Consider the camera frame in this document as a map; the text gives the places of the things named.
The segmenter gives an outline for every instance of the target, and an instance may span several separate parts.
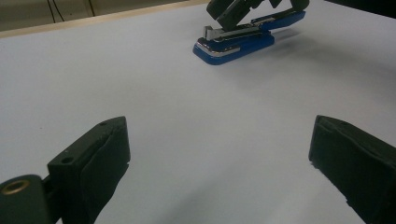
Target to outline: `blue stapler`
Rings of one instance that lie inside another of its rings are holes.
[[[206,63],[217,65],[245,56],[275,43],[271,30],[290,26],[301,20],[309,0],[291,0],[292,8],[260,17],[250,23],[237,25],[263,0],[212,0],[207,12],[222,26],[204,28],[204,37],[198,39],[193,52]],[[277,7],[281,0],[270,0]]]

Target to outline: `screw hole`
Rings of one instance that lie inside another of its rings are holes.
[[[73,157],[66,157],[62,160],[62,163],[66,164],[73,160]]]
[[[1,192],[5,195],[10,195],[18,193],[29,186],[30,182],[28,180],[17,180],[8,185],[6,185]]]

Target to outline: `white table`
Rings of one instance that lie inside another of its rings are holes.
[[[131,166],[97,224],[363,223],[308,150],[318,114],[396,146],[395,20],[313,1],[221,66],[191,52],[209,24],[200,5],[0,39],[0,181],[124,115]]]

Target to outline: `stapler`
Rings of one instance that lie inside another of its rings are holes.
[[[291,8],[275,14],[238,23],[263,0],[212,0],[206,11],[222,28],[204,28],[204,36],[194,45],[193,52],[206,63],[218,65],[245,56],[275,43],[271,30],[287,27],[300,21],[309,0],[290,0]],[[282,0],[270,0],[273,8]]]

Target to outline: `white tabletop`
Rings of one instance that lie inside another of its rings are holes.
[[[309,144],[320,114],[396,146],[395,20],[313,1],[220,66],[192,54],[205,25],[201,5],[0,39],[0,182],[123,115],[131,166],[97,224],[363,223]]]

